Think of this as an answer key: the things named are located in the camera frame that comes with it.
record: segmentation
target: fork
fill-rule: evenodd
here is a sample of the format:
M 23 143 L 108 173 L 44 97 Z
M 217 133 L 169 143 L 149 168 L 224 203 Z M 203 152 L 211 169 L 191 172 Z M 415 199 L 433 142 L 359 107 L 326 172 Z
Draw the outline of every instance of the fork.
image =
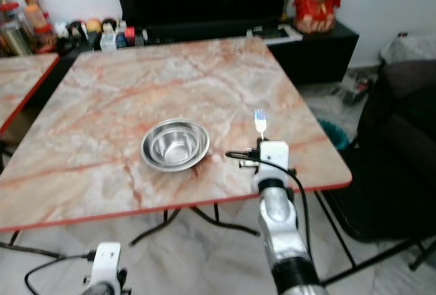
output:
M 262 109 L 257 109 L 254 112 L 254 125 L 256 130 L 260 133 L 260 138 L 264 140 L 264 132 L 266 131 L 266 116 Z

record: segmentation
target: tile floor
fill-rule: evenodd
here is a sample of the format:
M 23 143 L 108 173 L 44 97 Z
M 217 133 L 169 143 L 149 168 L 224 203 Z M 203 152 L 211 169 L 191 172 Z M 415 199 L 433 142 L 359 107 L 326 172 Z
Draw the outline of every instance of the tile floor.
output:
M 328 94 L 332 86 L 304 87 L 300 92 L 314 113 L 341 125 L 352 137 L 363 102 L 351 108 Z M 321 278 L 349 268 L 349 262 L 314 195 L 309 195 L 311 237 L 315 265 Z M 223 204 L 221 219 L 258 228 L 258 202 L 250 200 Z M 300 197 L 296 208 L 302 216 Z M 212 215 L 213 208 L 203 208 Z M 17 243 L 66 254 L 83 253 L 102 241 L 122 244 L 120 266 L 129 271 L 126 286 L 133 294 L 275 294 L 261 238 L 208 224 L 191 211 L 182 211 L 176 221 L 135 247 L 128 242 L 155 226 L 162 214 L 80 223 L 23 232 Z M 362 244 L 342 233 L 357 261 L 389 246 Z M 1 240 L 10 234 L 0 234 Z M 424 264 L 412 273 L 407 263 L 416 251 L 406 251 L 377 266 L 328 287 L 332 295 L 436 294 L 436 270 Z M 38 255 L 0 251 L 0 294 L 30 294 L 23 283 L 25 273 L 48 259 Z M 41 295 L 79 295 L 82 279 L 91 272 L 83 261 L 60 263 L 35 273 L 31 282 Z

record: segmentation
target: cable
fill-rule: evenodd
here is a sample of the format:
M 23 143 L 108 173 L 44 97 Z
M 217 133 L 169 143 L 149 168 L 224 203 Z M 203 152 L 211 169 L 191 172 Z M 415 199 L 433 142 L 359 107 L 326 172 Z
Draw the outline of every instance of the cable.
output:
M 268 166 L 272 166 L 274 168 L 277 168 L 284 173 L 286 173 L 289 177 L 294 179 L 296 182 L 298 189 L 301 193 L 302 198 L 302 207 L 305 215 L 305 225 L 306 225 L 306 244 L 307 244 L 307 253 L 309 254 L 310 258 L 313 261 L 312 257 L 312 246 L 311 246 L 311 232 L 310 232 L 310 224 L 309 224 L 309 209 L 307 206 L 307 199 L 306 199 L 306 192 L 303 186 L 301 185 L 301 182 L 298 180 L 296 176 L 295 169 L 285 169 L 281 166 L 278 166 L 277 164 L 274 164 L 273 162 L 264 161 L 261 159 L 258 159 L 257 157 L 251 157 L 249 156 L 249 152 L 241 152 L 241 151 L 228 151 L 225 153 L 226 157 L 231 157 L 232 159 L 240 159 L 240 160 L 249 160 L 254 162 L 259 162 L 260 164 L 266 164 Z
M 39 293 L 35 290 L 35 288 L 33 288 L 33 286 L 30 284 L 29 282 L 29 277 L 32 273 L 35 273 L 38 270 L 41 270 L 43 268 L 46 268 L 48 266 L 51 266 L 52 264 L 55 264 L 57 262 L 61 262 L 61 261 L 66 261 L 66 260 L 74 260 L 74 259 L 87 259 L 88 261 L 93 261 L 95 259 L 95 251 L 90 251 L 86 254 L 80 254 L 80 255 L 72 255 L 72 256 L 63 256 L 59 259 L 55 259 L 53 261 L 49 261 L 45 264 L 42 264 L 41 266 L 37 266 L 36 268 L 30 270 L 26 275 L 25 275 L 25 284 L 27 286 L 27 288 L 29 289 L 29 291 L 33 294 L 33 295 L 39 295 Z

